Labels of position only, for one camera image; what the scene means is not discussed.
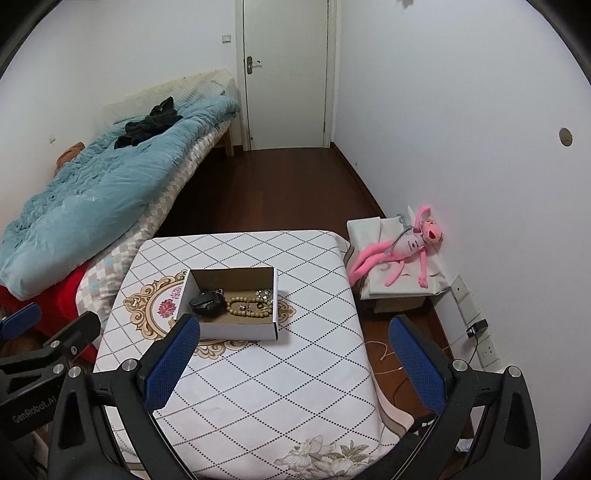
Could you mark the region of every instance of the dark clothing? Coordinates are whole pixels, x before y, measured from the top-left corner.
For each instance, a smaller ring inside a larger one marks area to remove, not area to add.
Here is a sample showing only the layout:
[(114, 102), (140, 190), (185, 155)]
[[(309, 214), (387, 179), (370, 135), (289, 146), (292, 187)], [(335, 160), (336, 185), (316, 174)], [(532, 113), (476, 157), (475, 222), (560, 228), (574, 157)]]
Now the dark clothing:
[(143, 141), (166, 132), (182, 116), (174, 109), (174, 99), (168, 97), (160, 105), (152, 108), (150, 114), (141, 122), (129, 122), (125, 125), (125, 135), (115, 142), (115, 148), (137, 147)]

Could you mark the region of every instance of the cardboard box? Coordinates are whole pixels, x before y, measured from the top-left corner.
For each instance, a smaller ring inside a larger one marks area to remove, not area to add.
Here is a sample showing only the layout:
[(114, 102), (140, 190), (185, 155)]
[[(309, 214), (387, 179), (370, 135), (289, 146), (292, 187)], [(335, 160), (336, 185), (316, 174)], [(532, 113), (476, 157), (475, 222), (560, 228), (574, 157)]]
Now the cardboard box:
[(224, 313), (211, 319), (198, 317), (202, 340), (277, 340), (277, 270), (261, 268), (223, 268), (221, 270), (190, 270), (187, 272), (174, 318), (185, 313), (194, 315), (189, 307), (191, 299), (201, 289), (221, 288), (226, 300), (235, 297), (255, 297), (257, 290), (273, 289), (273, 307), (266, 318), (237, 317)]

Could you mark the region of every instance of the power adapter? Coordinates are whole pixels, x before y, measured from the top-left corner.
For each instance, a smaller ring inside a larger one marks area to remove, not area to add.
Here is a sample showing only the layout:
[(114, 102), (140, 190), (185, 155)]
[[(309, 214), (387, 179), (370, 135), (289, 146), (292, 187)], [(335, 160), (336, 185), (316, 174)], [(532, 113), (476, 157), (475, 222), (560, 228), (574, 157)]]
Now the power adapter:
[(476, 322), (475, 324), (471, 325), (470, 328), (466, 330), (468, 338), (472, 338), (476, 336), (478, 333), (484, 332), (488, 328), (488, 322), (486, 319), (480, 320), (480, 322)]

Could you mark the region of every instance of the blue duvet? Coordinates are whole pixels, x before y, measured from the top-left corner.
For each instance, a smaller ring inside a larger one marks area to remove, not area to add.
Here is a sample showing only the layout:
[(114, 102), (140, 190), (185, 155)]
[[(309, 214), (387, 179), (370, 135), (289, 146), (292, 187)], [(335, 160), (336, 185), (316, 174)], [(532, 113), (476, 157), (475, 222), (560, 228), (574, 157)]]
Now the blue duvet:
[(16, 298), (41, 293), (117, 240), (160, 194), (197, 139), (235, 114), (239, 104), (219, 95), (175, 108), (183, 119), (137, 147), (114, 150), (126, 122), (114, 125), (27, 201), (0, 246), (0, 283)]

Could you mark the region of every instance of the blue gripper pad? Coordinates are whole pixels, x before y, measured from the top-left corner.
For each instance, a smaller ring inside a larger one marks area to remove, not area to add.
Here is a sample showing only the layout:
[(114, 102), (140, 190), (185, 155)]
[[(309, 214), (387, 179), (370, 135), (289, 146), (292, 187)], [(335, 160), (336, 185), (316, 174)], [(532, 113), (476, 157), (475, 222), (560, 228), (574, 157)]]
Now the blue gripper pad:
[(0, 340), (14, 340), (41, 320), (41, 307), (30, 303), (5, 320), (0, 320)]
[(175, 332), (175, 328), (173, 328), (166, 338), (156, 343), (165, 342), (172, 333), (176, 334), (174, 339), (166, 347), (145, 379), (144, 406), (150, 413), (164, 408), (189, 360), (195, 353), (199, 344), (199, 322), (195, 317), (190, 316), (180, 331)]
[(443, 378), (398, 317), (390, 322), (388, 339), (425, 408), (441, 415), (447, 403)]

